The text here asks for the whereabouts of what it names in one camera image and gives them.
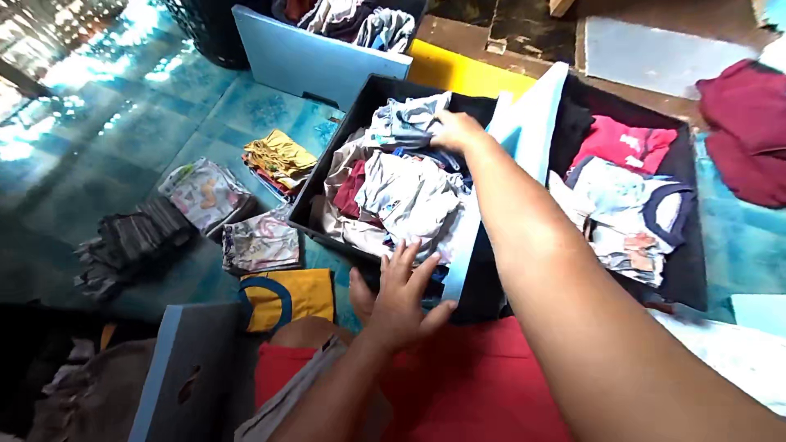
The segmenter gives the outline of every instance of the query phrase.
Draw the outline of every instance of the yellow board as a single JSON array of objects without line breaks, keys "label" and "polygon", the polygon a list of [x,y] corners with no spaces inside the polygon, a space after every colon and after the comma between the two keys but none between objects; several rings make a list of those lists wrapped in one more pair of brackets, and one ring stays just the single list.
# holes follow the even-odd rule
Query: yellow board
[{"label": "yellow board", "polygon": [[410,55],[413,61],[406,79],[459,94],[496,98],[500,90],[507,90],[515,101],[536,81],[422,40],[412,42]]},{"label": "yellow board", "polygon": [[333,321],[329,269],[267,271],[241,278],[253,313],[248,331],[277,330],[296,319],[321,316]]}]

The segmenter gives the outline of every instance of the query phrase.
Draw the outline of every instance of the pile of clothes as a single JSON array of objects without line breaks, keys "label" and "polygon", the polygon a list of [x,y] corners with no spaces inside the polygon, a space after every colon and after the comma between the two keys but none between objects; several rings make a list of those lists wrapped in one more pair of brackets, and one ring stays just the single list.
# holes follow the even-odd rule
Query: pile of clothes
[{"label": "pile of clothes", "polygon": [[96,301],[113,299],[160,258],[185,244],[193,227],[166,198],[140,204],[130,215],[106,216],[98,236],[76,250],[84,272],[74,283]]},{"label": "pile of clothes", "polygon": [[786,207],[786,75],[742,60],[696,87],[711,129],[707,153],[723,182],[741,200]]},{"label": "pile of clothes", "polygon": [[376,256],[420,238],[417,262],[440,251],[440,263],[449,264],[461,245],[454,228],[472,185],[463,159],[429,147],[442,130],[434,114],[449,103],[446,92],[378,108],[370,127],[333,154],[325,193],[313,200],[312,226]]},{"label": "pile of clothes", "polygon": [[225,224],[247,219],[256,208],[256,199],[232,172],[204,157],[174,169],[158,191],[216,242]]},{"label": "pile of clothes", "polygon": [[564,182],[549,172],[549,192],[604,267],[659,287],[695,204],[691,186],[657,175],[677,131],[628,127],[563,101],[571,117],[563,118],[570,127],[561,128],[560,142],[581,145]]},{"label": "pile of clothes", "polygon": [[287,225],[289,204],[240,221],[226,224],[223,235],[223,267],[231,274],[274,271],[300,266],[297,229]]},{"label": "pile of clothes", "polygon": [[415,31],[415,18],[374,0],[274,0],[273,17],[314,34],[356,46],[403,53]]},{"label": "pile of clothes", "polygon": [[317,158],[282,131],[274,129],[244,147],[243,162],[280,201],[291,203],[306,182]]}]

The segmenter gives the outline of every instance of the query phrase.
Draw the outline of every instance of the black laundry basket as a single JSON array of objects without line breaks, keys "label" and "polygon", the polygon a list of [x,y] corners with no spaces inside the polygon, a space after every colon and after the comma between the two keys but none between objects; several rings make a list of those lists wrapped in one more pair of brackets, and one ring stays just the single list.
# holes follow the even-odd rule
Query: black laundry basket
[{"label": "black laundry basket", "polygon": [[228,69],[247,69],[248,59],[237,32],[232,6],[245,2],[223,0],[163,0],[174,21],[212,63]]},{"label": "black laundry basket", "polygon": [[[371,124],[374,111],[387,104],[388,98],[405,101],[407,98],[428,97],[442,92],[445,91],[391,77],[370,75],[358,98],[330,140],[328,147],[320,156],[289,215],[290,226],[305,232],[314,241],[346,256],[362,271],[365,270],[364,276],[372,286],[379,285],[380,258],[330,238],[319,227],[311,226],[309,218],[312,199],[315,195],[322,195],[325,192],[325,178],[327,178],[330,169],[333,153],[344,144],[350,134],[361,127],[368,127]],[[466,112],[475,117],[481,125],[486,126],[494,115],[496,105],[497,100],[493,98],[468,97],[453,93],[448,110]],[[441,293],[442,285],[438,286],[435,289]],[[464,291],[461,294],[458,308],[454,311],[450,321],[454,324],[465,324],[496,319],[504,305],[505,295],[502,292],[497,269],[494,265],[494,254],[491,252],[488,236],[481,227],[469,262]]]}]

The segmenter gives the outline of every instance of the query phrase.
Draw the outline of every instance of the stack of folded clothes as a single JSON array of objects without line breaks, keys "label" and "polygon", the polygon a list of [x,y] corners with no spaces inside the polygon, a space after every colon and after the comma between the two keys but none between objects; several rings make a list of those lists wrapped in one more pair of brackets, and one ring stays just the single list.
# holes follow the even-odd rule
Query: stack of folded clothes
[{"label": "stack of folded clothes", "polygon": [[244,147],[243,162],[259,181],[283,202],[292,202],[306,182],[317,158],[282,131]]},{"label": "stack of folded clothes", "polygon": [[224,270],[243,275],[300,267],[297,229],[287,225],[292,210],[282,204],[262,215],[224,226]]},{"label": "stack of folded clothes", "polygon": [[74,283],[86,296],[111,300],[192,236],[191,223],[166,198],[140,204],[137,210],[130,215],[104,217],[98,222],[100,236],[83,242],[76,250],[85,271]]},{"label": "stack of folded clothes", "polygon": [[224,224],[246,219],[256,208],[256,199],[232,172],[206,158],[174,169],[158,191],[216,242]]}]

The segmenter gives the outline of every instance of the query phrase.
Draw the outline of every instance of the dark gray folded clothes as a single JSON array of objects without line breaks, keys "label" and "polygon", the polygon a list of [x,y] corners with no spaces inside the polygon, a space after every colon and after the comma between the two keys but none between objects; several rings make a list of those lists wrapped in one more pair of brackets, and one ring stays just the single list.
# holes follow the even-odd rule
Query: dark gray folded clothes
[{"label": "dark gray folded clothes", "polygon": [[98,238],[83,242],[75,254],[85,271],[74,278],[86,296],[113,298],[151,263],[185,244],[194,228],[166,197],[140,204],[131,215],[106,216]]}]

